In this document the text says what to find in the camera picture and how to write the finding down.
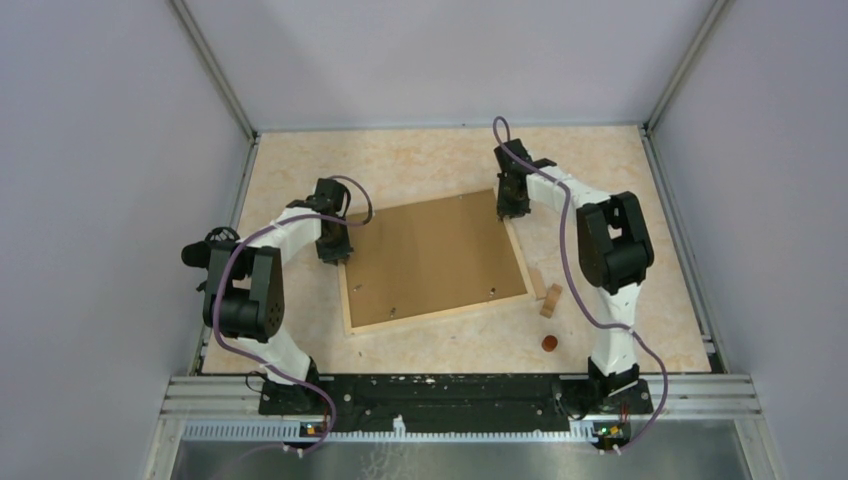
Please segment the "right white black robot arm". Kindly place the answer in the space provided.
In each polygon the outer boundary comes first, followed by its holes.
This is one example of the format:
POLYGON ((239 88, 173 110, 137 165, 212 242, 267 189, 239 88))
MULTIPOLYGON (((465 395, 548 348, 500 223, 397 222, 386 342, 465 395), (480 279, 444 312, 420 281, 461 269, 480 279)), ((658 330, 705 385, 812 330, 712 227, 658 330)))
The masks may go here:
POLYGON ((549 159, 532 160, 519 139, 499 143, 494 154, 500 168, 500 219, 523 217, 536 202, 559 213, 562 234, 569 220, 575 224, 579 267, 603 310, 599 315, 589 311, 574 282, 567 242, 561 239, 569 290, 598 331, 588 358, 588 379, 570 398, 582 413, 612 412, 640 381, 636 350, 645 345, 634 329, 636 307, 655 255, 640 201, 629 191, 612 194, 590 187, 549 159))

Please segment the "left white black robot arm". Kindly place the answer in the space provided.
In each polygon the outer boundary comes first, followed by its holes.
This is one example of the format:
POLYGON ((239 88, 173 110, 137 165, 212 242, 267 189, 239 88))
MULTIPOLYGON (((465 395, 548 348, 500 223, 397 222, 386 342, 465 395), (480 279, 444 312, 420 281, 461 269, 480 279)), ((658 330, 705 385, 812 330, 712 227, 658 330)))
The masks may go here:
POLYGON ((185 264, 207 272, 201 286, 203 319, 215 341, 254 362, 266 378, 266 396, 297 413, 315 408, 333 413, 336 406, 319 386, 312 358, 283 325, 283 269, 309 245, 323 263, 349 259, 353 248, 346 216, 354 183, 343 175, 320 178, 311 195, 292 201, 246 238, 220 239, 211 232, 182 252, 185 264))

